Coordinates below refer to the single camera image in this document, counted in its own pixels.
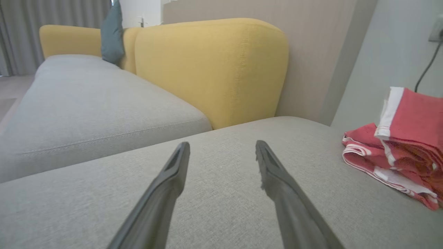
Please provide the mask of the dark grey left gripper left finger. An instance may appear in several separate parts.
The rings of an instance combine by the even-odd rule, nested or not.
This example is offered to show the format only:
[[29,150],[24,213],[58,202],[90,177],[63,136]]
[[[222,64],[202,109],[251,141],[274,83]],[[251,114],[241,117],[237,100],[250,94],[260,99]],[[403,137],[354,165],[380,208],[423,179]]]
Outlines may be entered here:
[[189,157],[189,143],[180,143],[128,214],[107,249],[166,249],[175,203],[186,183]]

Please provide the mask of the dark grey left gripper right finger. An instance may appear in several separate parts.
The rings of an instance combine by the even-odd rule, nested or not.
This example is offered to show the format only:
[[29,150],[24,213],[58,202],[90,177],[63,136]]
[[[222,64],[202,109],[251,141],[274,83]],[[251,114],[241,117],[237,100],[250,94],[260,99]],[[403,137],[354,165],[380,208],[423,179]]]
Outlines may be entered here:
[[284,249],[344,249],[336,234],[270,146],[256,142],[261,188],[274,202]]

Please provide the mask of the red basketball jersey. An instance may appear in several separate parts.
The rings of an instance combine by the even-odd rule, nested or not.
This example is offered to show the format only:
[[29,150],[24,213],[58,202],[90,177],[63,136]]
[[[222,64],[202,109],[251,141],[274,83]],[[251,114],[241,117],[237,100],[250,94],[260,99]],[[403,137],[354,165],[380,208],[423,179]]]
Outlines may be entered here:
[[345,132],[344,162],[433,211],[443,208],[443,169],[429,153],[413,145],[381,142],[375,131],[376,125],[369,123]]

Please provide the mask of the red shorts with white stripe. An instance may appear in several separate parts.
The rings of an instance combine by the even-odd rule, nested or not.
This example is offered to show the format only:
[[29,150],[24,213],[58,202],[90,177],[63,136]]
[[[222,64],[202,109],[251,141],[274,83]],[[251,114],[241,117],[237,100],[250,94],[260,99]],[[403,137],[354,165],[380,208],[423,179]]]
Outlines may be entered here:
[[393,169],[443,187],[443,98],[391,87],[374,136]]

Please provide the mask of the wide grey sofa cushion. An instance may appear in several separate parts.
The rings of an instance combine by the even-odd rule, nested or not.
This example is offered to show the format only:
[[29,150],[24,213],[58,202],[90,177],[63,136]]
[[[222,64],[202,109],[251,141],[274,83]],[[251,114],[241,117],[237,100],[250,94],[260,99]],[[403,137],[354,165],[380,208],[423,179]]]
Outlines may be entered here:
[[432,211],[345,164],[343,132],[302,118],[258,120],[0,184],[0,249],[105,249],[177,145],[190,143],[169,249],[283,249],[261,189],[264,140],[345,248],[443,249]]

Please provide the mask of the long grey sofa seat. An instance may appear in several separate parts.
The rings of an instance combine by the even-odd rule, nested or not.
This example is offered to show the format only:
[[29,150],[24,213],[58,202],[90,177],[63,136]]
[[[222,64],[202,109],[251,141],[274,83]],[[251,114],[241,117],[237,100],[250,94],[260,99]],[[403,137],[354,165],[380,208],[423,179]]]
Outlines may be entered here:
[[50,56],[0,133],[0,183],[211,130],[191,104],[99,57]]

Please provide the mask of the yellow sofa backrest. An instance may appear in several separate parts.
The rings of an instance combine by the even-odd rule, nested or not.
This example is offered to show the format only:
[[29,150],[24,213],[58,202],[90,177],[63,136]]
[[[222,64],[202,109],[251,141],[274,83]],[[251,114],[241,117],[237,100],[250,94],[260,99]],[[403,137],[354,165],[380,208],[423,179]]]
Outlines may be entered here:
[[[135,41],[141,27],[124,29],[125,55],[117,64],[121,69],[136,74]],[[102,57],[101,30],[98,28],[44,25],[40,27],[39,39],[46,59],[53,55],[92,55]]]
[[275,116],[288,68],[285,33],[250,18],[143,28],[139,77],[200,110],[213,129]]

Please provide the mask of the teal throw pillow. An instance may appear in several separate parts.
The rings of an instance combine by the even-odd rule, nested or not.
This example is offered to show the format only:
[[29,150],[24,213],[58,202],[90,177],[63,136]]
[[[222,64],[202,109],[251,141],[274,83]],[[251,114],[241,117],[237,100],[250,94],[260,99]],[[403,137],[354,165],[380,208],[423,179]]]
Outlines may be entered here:
[[104,61],[117,65],[125,55],[123,18],[119,0],[114,4],[101,25],[101,55]]

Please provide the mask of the grey curtain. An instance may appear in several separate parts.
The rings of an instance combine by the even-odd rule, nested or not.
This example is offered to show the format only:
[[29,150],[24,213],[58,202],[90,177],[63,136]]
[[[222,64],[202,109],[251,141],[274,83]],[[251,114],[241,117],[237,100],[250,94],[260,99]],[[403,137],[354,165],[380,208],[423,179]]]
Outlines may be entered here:
[[112,0],[0,0],[0,76],[34,74],[44,60],[40,27],[99,28]]

